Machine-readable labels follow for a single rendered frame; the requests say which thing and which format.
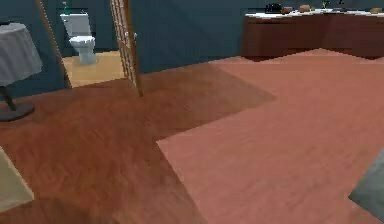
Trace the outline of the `white toilet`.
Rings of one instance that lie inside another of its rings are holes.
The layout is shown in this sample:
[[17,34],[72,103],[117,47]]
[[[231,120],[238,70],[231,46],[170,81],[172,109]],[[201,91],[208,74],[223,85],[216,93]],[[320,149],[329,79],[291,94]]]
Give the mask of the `white toilet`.
[[64,23],[71,46],[79,54],[80,63],[94,64],[96,39],[91,32],[89,15],[87,13],[61,14],[60,18]]

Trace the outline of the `black toaster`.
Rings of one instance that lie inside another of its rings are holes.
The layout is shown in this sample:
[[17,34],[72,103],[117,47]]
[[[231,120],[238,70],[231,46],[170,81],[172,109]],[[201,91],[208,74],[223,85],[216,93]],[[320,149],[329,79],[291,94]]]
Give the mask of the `black toaster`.
[[270,3],[265,7],[266,14],[280,14],[282,12],[283,6],[279,3]]

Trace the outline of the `brown wooden kitchen counter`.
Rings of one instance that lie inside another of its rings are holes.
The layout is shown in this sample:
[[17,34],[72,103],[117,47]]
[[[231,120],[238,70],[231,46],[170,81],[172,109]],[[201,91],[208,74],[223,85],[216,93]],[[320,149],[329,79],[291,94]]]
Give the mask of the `brown wooden kitchen counter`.
[[255,13],[244,16],[240,55],[255,61],[326,49],[364,59],[384,57],[384,13]]

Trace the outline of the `round table with grey cloth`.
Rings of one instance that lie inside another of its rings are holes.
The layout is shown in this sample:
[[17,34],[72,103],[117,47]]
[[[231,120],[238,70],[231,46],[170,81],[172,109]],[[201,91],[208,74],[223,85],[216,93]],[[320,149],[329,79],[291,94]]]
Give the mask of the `round table with grey cloth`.
[[32,103],[15,103],[7,87],[42,71],[42,61],[29,30],[22,23],[0,22],[0,122],[21,119],[34,112]]

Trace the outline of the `pale beige furniture corner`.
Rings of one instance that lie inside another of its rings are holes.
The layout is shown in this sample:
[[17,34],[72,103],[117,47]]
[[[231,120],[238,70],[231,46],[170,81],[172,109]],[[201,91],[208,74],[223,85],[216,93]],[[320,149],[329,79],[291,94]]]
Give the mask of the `pale beige furniture corner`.
[[33,200],[33,191],[0,146],[0,212]]

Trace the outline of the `grey green cloth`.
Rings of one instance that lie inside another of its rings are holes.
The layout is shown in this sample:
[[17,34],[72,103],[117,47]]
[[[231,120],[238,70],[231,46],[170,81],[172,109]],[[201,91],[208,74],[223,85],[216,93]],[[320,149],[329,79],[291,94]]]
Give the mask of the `grey green cloth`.
[[384,148],[348,198],[384,224]]

